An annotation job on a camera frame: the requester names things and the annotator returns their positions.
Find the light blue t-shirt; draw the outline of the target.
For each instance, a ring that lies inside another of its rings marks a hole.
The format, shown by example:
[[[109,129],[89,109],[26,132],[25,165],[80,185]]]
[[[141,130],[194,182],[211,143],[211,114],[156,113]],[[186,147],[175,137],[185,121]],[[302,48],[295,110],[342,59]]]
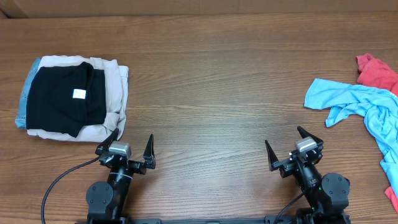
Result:
[[[304,99],[304,107],[330,109],[327,127],[358,114],[383,155],[380,165],[397,193],[397,97],[388,90],[316,78]]]

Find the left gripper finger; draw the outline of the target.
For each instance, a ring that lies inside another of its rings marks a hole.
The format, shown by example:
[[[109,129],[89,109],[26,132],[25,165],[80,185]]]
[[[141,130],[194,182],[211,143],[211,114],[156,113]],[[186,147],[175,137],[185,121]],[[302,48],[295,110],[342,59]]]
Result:
[[[154,135],[151,134],[143,154],[144,164],[148,169],[155,169],[156,159],[154,154]]]
[[[113,141],[117,140],[118,135],[119,129],[116,128],[102,143],[97,146],[95,154],[100,156],[102,153],[108,152],[110,145],[113,143]]]

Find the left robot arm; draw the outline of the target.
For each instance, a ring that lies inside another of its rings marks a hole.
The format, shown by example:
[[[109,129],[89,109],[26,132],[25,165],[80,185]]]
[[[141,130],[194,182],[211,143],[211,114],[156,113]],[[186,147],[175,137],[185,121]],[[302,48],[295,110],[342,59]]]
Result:
[[[144,175],[147,169],[155,169],[154,136],[151,134],[143,153],[143,161],[133,161],[128,143],[118,141],[119,129],[115,129],[96,148],[95,154],[102,166],[109,168],[106,181],[95,182],[86,193],[88,204],[87,223],[132,223],[124,213],[130,184],[134,174]]]

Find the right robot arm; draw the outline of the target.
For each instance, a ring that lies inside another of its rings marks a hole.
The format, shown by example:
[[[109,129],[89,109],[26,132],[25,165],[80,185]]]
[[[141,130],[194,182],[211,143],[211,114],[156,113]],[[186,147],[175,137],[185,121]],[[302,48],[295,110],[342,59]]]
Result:
[[[316,164],[322,159],[323,140],[297,127],[301,140],[295,150],[280,161],[268,141],[265,142],[269,170],[280,172],[282,178],[294,176],[301,194],[286,205],[278,215],[267,215],[265,223],[350,223],[344,209],[349,205],[350,181],[337,173],[321,175]]]

